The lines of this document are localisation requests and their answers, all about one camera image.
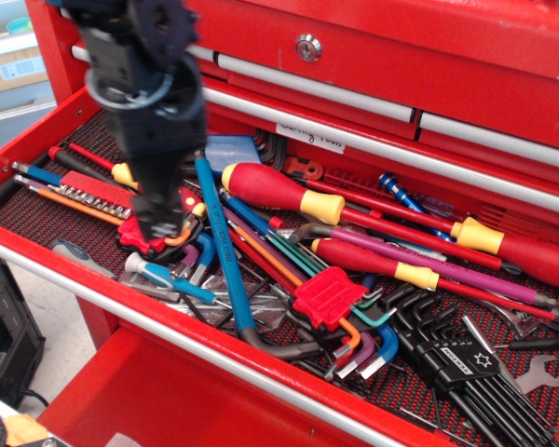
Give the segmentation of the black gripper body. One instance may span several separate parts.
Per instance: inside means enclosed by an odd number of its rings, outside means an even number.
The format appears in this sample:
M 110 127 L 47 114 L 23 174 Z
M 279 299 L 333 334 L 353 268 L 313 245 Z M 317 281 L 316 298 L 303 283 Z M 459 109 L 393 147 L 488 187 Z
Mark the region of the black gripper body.
M 206 142 L 204 98 L 195 66 L 155 74 L 146 88 L 104 89 L 111 133 L 141 193 L 133 200 L 140 219 L 178 219 L 179 165 Z

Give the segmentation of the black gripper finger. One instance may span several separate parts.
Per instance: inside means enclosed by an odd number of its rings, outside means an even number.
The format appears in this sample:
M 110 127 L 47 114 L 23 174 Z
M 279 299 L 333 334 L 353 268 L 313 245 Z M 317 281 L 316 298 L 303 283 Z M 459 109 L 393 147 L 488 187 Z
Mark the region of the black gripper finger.
M 178 237 L 182 232 L 184 213 L 177 193 L 138 195 L 134 198 L 134 213 L 146 240 Z

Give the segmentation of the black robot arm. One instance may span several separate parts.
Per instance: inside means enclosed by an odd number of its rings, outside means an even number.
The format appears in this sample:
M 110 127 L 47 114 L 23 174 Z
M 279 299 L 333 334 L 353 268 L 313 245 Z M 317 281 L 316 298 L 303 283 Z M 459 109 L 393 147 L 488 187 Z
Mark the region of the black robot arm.
M 133 210 L 147 240 L 182 226 L 181 164 L 207 141 L 200 72 L 188 47 L 195 14 L 181 1 L 58 1 L 89 53 L 89 95 L 141 188 Z

